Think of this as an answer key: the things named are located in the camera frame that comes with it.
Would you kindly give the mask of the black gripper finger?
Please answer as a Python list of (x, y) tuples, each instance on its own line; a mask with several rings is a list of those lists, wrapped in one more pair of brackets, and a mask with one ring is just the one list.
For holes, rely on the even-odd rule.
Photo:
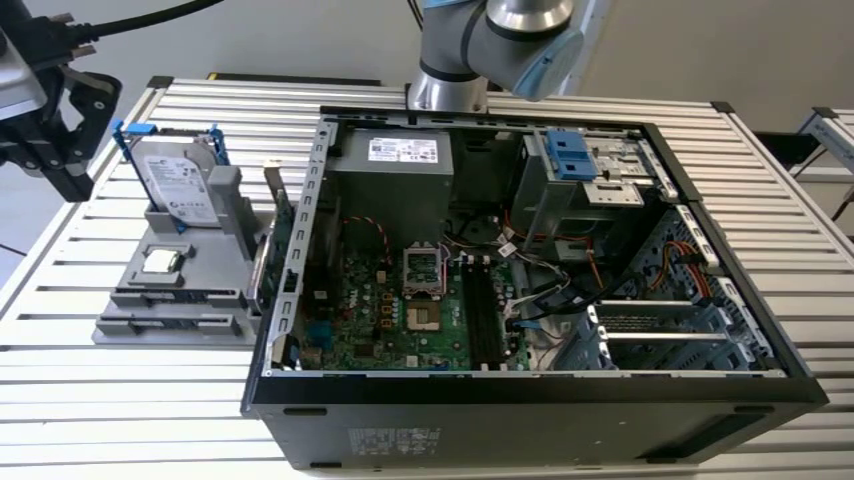
[[(85, 202), (91, 198), (93, 180), (88, 174), (101, 137), (111, 124), (123, 84), (115, 77), (80, 72), (72, 68), (57, 68), (59, 87), (49, 96), (49, 113), (41, 125), (47, 142), (44, 175), (67, 202)], [(63, 94), (81, 116), (73, 128), (61, 118), (59, 104)]]

